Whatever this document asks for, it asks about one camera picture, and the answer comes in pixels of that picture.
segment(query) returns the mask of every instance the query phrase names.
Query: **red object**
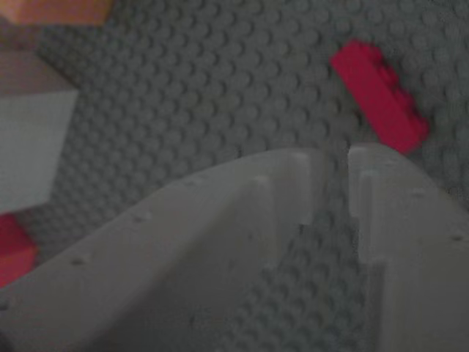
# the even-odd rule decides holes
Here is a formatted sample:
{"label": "red object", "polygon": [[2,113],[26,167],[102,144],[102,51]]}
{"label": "red object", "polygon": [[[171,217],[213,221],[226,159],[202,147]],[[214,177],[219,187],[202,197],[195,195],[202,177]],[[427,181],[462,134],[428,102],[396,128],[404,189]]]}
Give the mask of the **red object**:
{"label": "red object", "polygon": [[383,144],[406,153],[425,140],[428,123],[416,111],[412,96],[399,86],[379,48],[351,40],[330,63]]}
{"label": "red object", "polygon": [[34,267],[37,247],[13,215],[0,216],[0,287]]}

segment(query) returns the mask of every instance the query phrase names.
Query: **orange lego brick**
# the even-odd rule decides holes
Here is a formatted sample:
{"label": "orange lego brick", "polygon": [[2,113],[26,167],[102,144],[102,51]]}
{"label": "orange lego brick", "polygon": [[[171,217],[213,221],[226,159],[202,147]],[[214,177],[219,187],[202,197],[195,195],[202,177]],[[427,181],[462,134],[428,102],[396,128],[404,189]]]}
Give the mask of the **orange lego brick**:
{"label": "orange lego brick", "polygon": [[103,24],[114,0],[0,0],[14,24]]}

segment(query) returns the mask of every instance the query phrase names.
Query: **white plastic panel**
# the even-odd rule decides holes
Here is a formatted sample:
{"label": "white plastic panel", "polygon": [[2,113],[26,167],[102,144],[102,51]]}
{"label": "white plastic panel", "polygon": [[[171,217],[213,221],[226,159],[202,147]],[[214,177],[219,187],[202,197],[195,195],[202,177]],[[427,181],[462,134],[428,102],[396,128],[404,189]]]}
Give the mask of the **white plastic panel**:
{"label": "white plastic panel", "polygon": [[368,348],[469,348],[469,216],[397,152],[358,144],[349,154],[350,212],[369,265]]}
{"label": "white plastic panel", "polygon": [[0,54],[0,213],[49,200],[77,96],[33,53]]}
{"label": "white plastic panel", "polygon": [[19,351],[206,351],[251,281],[309,224],[322,154],[277,150],[155,192],[0,292],[0,331]]}

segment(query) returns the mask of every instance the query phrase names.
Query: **lego brick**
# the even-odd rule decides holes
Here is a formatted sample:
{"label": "lego brick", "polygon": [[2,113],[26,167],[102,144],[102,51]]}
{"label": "lego brick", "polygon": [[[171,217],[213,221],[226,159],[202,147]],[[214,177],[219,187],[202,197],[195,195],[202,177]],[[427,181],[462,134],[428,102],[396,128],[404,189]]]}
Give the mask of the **lego brick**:
{"label": "lego brick", "polygon": [[18,303],[0,330],[19,351],[96,340],[115,352],[211,351],[251,283],[312,223],[329,163],[313,149],[272,150],[157,190],[1,292]]}
{"label": "lego brick", "polygon": [[37,248],[13,215],[0,216],[0,288],[34,267]]}
{"label": "lego brick", "polygon": [[383,145],[353,145],[349,165],[358,256],[369,272],[363,351],[466,351],[469,213]]}
{"label": "lego brick", "polygon": [[15,24],[102,24],[113,0],[1,0],[0,13]]}
{"label": "lego brick", "polygon": [[330,63],[383,144],[407,153],[425,140],[428,124],[416,111],[412,96],[400,88],[380,49],[351,40]]}
{"label": "lego brick", "polygon": [[47,202],[77,91],[34,54],[0,54],[0,213]]}

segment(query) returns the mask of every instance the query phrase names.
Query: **gray lego baseplate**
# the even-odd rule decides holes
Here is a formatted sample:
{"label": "gray lego baseplate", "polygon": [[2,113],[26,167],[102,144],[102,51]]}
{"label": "gray lego baseplate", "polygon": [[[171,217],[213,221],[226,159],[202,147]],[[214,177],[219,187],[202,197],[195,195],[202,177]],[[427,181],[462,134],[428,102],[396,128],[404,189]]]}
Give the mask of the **gray lego baseplate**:
{"label": "gray lego baseplate", "polygon": [[452,0],[117,0],[102,28],[45,30],[39,55],[81,96],[52,201],[21,214],[40,262],[171,180],[319,147],[336,165],[320,237],[340,244],[317,246],[306,229],[221,351],[358,351],[346,157],[375,137],[328,59],[351,38],[382,48],[431,125],[410,157],[468,205],[468,19]]}

